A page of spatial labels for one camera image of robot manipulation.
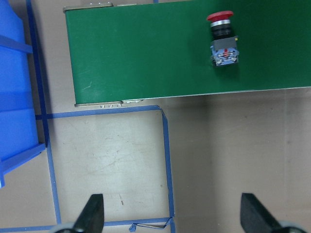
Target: blue plastic bin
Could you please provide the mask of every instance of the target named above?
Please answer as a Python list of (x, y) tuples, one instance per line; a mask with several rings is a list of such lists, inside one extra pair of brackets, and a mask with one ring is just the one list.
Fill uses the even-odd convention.
[(0, 188), (4, 174), (39, 155), (23, 22), (0, 0)]

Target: scratch mark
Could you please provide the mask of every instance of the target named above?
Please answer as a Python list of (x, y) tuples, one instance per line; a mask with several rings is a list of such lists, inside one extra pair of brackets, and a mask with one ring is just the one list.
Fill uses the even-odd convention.
[(93, 81), (91, 81), (90, 84), (87, 87), (83, 88), (81, 91), (85, 91), (86, 89), (90, 88), (92, 86), (92, 83)]

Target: green board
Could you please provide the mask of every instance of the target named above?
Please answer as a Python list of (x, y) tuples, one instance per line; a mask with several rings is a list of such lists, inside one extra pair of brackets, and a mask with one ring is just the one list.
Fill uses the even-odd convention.
[[(214, 67), (231, 10), (239, 63)], [(77, 104), (311, 86), (310, 0), (193, 0), (66, 11)]]

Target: red switch component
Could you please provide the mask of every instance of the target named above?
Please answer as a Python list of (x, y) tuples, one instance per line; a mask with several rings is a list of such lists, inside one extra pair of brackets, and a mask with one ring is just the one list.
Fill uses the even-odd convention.
[(232, 11), (220, 11), (220, 12), (209, 15), (206, 20), (216, 22), (220, 20), (229, 19), (229, 17), (231, 16), (233, 16)]

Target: silver ring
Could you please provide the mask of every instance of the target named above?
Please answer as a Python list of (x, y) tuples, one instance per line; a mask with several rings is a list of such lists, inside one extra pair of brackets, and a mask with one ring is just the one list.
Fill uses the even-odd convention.
[(228, 23), (230, 23), (229, 19), (219, 20), (219, 21), (211, 23), (210, 27), (212, 28), (212, 27), (215, 27), (215, 26), (218, 26), (218, 25), (223, 25), (223, 24), (228, 24)]

